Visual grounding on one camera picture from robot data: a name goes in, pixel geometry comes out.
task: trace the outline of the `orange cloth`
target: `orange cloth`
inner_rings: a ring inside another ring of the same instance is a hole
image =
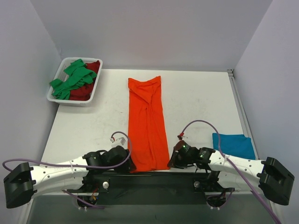
[[[146,82],[128,79],[128,135],[135,172],[169,169],[169,153],[161,102],[161,77]]]

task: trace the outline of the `dark red cloth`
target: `dark red cloth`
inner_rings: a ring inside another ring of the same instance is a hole
[[[100,62],[96,61],[93,63],[86,63],[87,69],[98,73],[100,68]],[[80,100],[80,101],[87,101],[90,98],[90,93],[93,91],[95,79],[93,79],[93,83],[85,84],[84,86],[80,87],[76,90],[71,90],[71,95],[69,100]]]

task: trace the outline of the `pile of clothes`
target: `pile of clothes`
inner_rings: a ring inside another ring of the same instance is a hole
[[[99,68],[99,61],[84,63],[82,59],[78,59],[72,62],[64,70],[69,75],[69,78],[65,82],[58,78],[50,82],[54,90],[52,95],[56,99],[89,100]]]

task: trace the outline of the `clothing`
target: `clothing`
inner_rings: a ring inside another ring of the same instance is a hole
[[[161,77],[146,82],[128,79],[128,135],[135,172],[169,169],[168,145],[161,101]]]
[[[86,63],[86,68],[91,71],[94,71],[97,74],[100,69],[100,62],[96,61],[93,63]],[[80,100],[80,101],[89,100],[90,94],[93,91],[95,79],[96,78],[93,79],[93,83],[91,84],[85,84],[84,86],[76,90],[71,90],[71,95],[69,100]]]
[[[216,133],[212,134],[213,147],[218,150],[218,136]],[[255,160],[253,146],[251,138],[245,137],[243,134],[220,134],[221,138],[221,150],[224,154],[248,159]]]
[[[60,79],[54,79],[50,82],[54,92],[52,93],[56,99],[69,99],[71,90],[76,90],[85,83],[93,83],[93,78],[97,76],[94,71],[88,70],[82,59],[78,59],[71,63],[64,72],[69,75],[69,78],[63,82]]]

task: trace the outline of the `gray floor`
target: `gray floor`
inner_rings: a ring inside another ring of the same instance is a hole
[[[201,205],[116,205],[105,210],[78,210],[70,196],[40,196],[27,224],[272,224],[253,195],[233,195],[220,210]]]

